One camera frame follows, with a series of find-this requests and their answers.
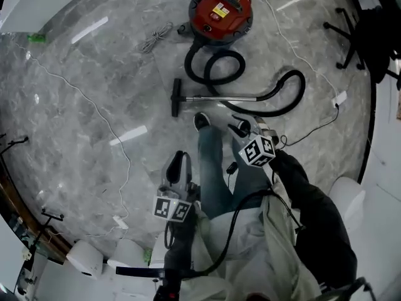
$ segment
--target metal tube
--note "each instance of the metal tube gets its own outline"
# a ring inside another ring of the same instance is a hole
[[[256,102],[256,97],[227,97],[227,96],[193,96],[186,97],[187,102],[201,102],[206,100],[220,100],[226,102]]]

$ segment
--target jeans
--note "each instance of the jeans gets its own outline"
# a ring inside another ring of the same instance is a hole
[[[238,163],[238,175],[231,194],[223,178],[221,131],[214,126],[199,130],[198,155],[200,165],[200,202],[202,210],[213,219],[235,211],[246,196],[269,189],[271,183],[263,169],[248,166],[239,156],[238,142],[232,140],[232,153]],[[250,199],[242,209],[258,208],[262,196]]]

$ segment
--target white wall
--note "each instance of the white wall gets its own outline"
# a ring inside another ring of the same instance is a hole
[[[0,283],[14,291],[24,263],[24,245],[0,215]]]
[[[388,75],[377,85],[375,129],[362,186],[367,192],[364,223],[350,234],[358,274],[381,300],[400,300],[401,291],[401,120],[398,91]]]
[[[151,301],[154,295],[152,279],[123,277],[103,265],[102,276],[94,280],[68,261],[64,265],[49,261],[36,291],[38,301]]]

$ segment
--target black chair base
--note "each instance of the black chair base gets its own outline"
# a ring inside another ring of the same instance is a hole
[[[356,50],[355,44],[353,44],[353,41],[352,41],[352,36],[353,36],[353,33],[354,33],[355,29],[354,29],[354,27],[352,25],[351,19],[350,19],[348,13],[343,8],[336,8],[336,12],[344,14],[344,18],[345,18],[345,21],[346,21],[346,23],[348,25],[348,29],[350,30],[350,33],[346,33],[345,31],[341,30],[340,28],[337,28],[337,27],[333,26],[332,24],[330,24],[328,22],[323,23],[323,27],[325,29],[331,29],[331,30],[337,32],[338,34],[340,34],[343,37],[345,37],[346,39],[348,39],[350,41],[350,43],[351,43],[350,50],[348,51],[348,54],[347,54],[347,56],[345,58],[344,63],[337,63],[336,67],[338,69],[345,69],[349,65],[349,63],[350,63],[350,61],[352,59],[352,56],[356,52],[358,54],[359,61],[360,61],[360,63],[357,64],[357,68],[359,70],[364,70],[365,69],[365,63],[363,62],[362,57],[360,56],[358,50]]]

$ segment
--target person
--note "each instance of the person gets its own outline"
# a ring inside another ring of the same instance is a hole
[[[283,150],[269,163],[274,184],[261,168],[248,166],[233,139],[239,170],[234,190],[222,171],[222,134],[204,113],[194,116],[199,133],[200,205],[187,224],[175,229],[165,268],[199,271],[211,266],[226,245],[239,202],[252,193],[238,214],[226,258],[208,277],[181,283],[182,300],[310,300],[320,286],[340,288],[356,279],[357,258],[341,216],[293,157]],[[296,237],[284,204],[300,210],[303,227]]]

